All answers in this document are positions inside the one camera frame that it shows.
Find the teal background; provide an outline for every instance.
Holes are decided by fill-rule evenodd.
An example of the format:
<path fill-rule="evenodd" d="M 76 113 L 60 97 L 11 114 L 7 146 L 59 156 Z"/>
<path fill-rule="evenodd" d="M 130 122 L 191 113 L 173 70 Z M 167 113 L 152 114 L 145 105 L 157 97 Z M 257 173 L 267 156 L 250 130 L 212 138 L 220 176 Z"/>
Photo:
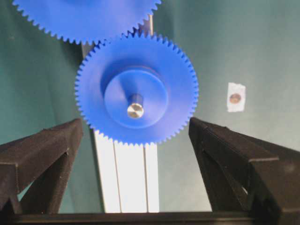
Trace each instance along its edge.
<path fill-rule="evenodd" d="M 32 26 L 0 1 L 0 144 L 80 117 L 74 82 L 82 52 Z M 60 212 L 103 212 L 90 131 L 75 159 Z"/>
<path fill-rule="evenodd" d="M 300 150 L 299 0 L 164 0 L 154 30 L 194 64 L 194 116 Z M 244 112 L 227 112 L 229 82 L 246 86 Z M 158 171 L 162 211 L 210 209 L 188 128 L 158 146 Z"/>
<path fill-rule="evenodd" d="M 195 116 L 300 150 L 300 1 L 164 0 L 154 30 L 173 39 L 198 73 Z M 0 1 L 0 144 L 79 117 L 79 45 L 39 31 Z M 229 82 L 247 88 L 244 112 L 228 113 Z M 61 212 L 103 212 L 89 129 Z M 188 128 L 158 146 L 161 211 L 210 210 Z"/>

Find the paper tag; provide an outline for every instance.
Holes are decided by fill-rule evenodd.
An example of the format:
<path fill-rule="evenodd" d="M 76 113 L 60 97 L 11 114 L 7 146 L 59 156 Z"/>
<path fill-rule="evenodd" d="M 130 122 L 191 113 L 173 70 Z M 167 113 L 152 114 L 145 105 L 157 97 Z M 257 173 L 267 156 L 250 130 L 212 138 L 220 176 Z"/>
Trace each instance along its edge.
<path fill-rule="evenodd" d="M 241 84 L 228 83 L 227 110 L 230 113 L 243 112 L 246 102 L 246 87 Z"/>

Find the spur gear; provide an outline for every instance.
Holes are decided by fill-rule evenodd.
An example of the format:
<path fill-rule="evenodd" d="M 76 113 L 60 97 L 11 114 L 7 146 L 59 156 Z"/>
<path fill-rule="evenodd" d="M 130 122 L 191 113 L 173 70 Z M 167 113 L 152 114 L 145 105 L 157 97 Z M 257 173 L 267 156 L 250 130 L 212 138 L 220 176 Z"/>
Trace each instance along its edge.
<path fill-rule="evenodd" d="M 190 60 L 167 38 L 142 33 L 98 45 L 75 82 L 91 128 L 128 144 L 161 143 L 193 115 L 198 81 Z"/>
<path fill-rule="evenodd" d="M 45 33 L 70 43 L 98 43 L 143 25 L 161 0 L 14 0 Z"/>

